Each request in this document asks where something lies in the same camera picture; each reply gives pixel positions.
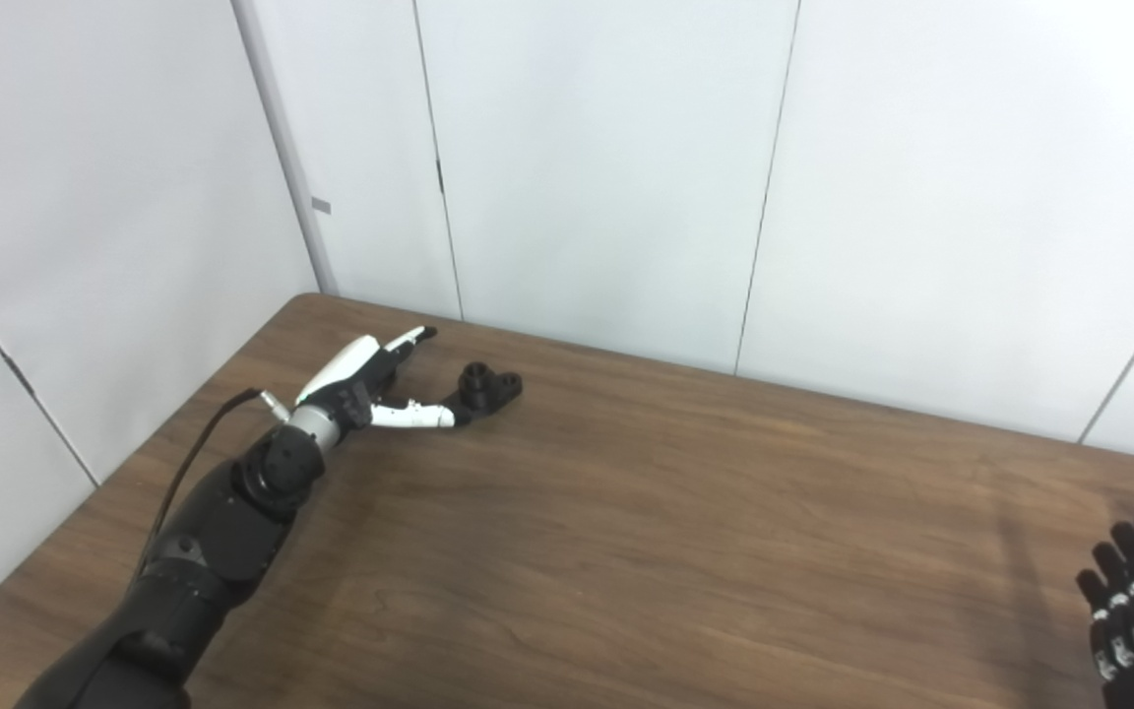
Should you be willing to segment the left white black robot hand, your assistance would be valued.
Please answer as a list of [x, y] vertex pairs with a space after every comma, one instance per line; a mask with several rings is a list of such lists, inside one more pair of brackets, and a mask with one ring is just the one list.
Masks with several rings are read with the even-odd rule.
[[458, 427], [460, 415], [445, 404], [424, 404], [408, 399], [403, 404], [384, 404], [383, 393], [398, 368], [405, 364], [417, 346], [435, 337], [432, 326], [418, 326], [395, 340], [379, 343], [364, 335], [346, 345], [324, 368], [303, 386], [295, 406], [311, 407], [335, 421], [342, 434], [365, 427], [383, 429], [450, 429]]

